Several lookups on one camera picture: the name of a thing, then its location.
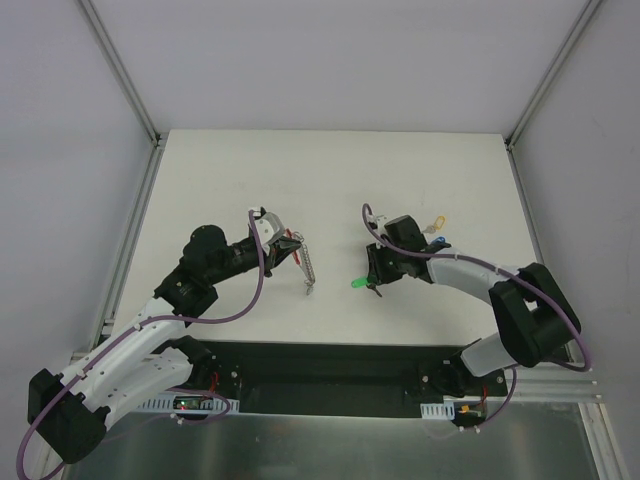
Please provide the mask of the red handled metal keyring holder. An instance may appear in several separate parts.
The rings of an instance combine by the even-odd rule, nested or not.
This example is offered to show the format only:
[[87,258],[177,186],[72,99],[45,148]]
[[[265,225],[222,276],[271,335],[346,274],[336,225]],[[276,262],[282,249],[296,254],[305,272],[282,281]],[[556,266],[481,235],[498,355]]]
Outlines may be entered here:
[[304,273],[306,295],[309,296],[314,291],[316,276],[308,246],[305,243],[304,237],[298,231],[291,231],[290,229],[287,229],[286,233],[290,238],[298,241],[301,244],[300,248],[294,254],[294,260]]

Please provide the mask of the green tagged key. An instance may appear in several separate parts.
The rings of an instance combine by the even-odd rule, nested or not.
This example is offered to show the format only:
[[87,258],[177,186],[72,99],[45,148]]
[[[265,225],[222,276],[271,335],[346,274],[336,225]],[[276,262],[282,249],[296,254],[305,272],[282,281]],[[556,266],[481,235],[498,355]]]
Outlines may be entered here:
[[351,287],[354,289],[366,288],[374,292],[378,297],[382,297],[375,283],[371,283],[366,277],[360,277],[351,282]]

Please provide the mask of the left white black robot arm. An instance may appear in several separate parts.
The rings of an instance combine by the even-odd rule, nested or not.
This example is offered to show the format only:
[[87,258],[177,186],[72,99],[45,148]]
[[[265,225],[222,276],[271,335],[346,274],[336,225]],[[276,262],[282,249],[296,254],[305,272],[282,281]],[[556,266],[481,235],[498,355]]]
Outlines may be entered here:
[[42,369],[30,379],[28,432],[75,464],[145,400],[184,384],[204,387],[212,355],[186,330],[207,321],[217,284],[250,270],[264,280],[302,245],[270,212],[251,213],[248,236],[235,243],[218,226],[196,228],[178,265],[121,332],[60,373]]

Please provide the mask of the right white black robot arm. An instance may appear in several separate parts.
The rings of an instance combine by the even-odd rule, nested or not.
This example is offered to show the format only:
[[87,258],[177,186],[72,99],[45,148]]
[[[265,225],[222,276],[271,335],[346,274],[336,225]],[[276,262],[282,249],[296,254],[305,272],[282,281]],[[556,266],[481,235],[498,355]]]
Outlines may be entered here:
[[489,374],[509,367],[533,368],[552,360],[570,341],[584,344],[580,321],[546,266],[500,267],[444,240],[428,239],[409,215],[386,220],[368,204],[361,215],[375,239],[366,248],[368,289],[411,277],[451,287],[493,311],[495,334],[464,347],[428,373],[438,392],[461,398],[481,388]]

